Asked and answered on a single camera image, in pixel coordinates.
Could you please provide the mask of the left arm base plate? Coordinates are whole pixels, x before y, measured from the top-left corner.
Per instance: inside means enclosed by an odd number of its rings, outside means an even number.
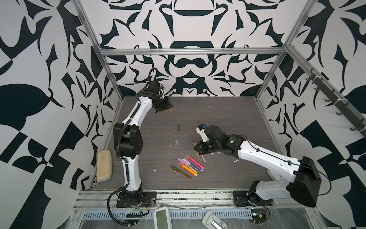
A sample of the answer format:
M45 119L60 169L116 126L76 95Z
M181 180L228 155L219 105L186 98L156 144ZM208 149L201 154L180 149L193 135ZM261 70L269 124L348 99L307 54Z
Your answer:
M133 206L152 206L157 198L157 192L150 191L123 191L119 193L116 207L129 208Z

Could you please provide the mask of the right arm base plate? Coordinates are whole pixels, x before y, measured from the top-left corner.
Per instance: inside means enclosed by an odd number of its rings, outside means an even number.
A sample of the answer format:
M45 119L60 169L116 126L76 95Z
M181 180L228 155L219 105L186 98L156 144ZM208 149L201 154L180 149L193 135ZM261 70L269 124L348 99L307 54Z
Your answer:
M272 206L273 200L261 199L255 191L233 191L234 204L237 207Z

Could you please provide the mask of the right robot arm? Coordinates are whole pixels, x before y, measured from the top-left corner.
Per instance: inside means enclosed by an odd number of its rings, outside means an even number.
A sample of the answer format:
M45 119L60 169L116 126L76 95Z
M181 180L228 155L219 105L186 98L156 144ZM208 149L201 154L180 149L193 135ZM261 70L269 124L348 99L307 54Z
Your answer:
M273 172L271 181L256 180L248 191L234 191L237 207L265 206L274 199L293 199L306 207L314 208L320 196L321 177L315 162L308 158L288 157L260 147L246 135L227 135L218 126L201 124L196 128L201 141L194 146L200 155L221 152L253 162Z

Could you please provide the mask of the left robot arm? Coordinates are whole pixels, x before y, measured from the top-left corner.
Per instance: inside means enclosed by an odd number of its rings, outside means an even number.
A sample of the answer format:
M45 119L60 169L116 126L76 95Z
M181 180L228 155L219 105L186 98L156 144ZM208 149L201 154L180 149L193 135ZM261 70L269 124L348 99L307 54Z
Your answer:
M135 94L136 103L132 111L121 123L113 127L113 140L118 160L124 165L124 199L140 201L143 195L139 175L139 155L143 149L140 127L147 113L154 108L162 112L171 110L170 98L165 96L164 86L156 79L157 68L149 71L146 85Z

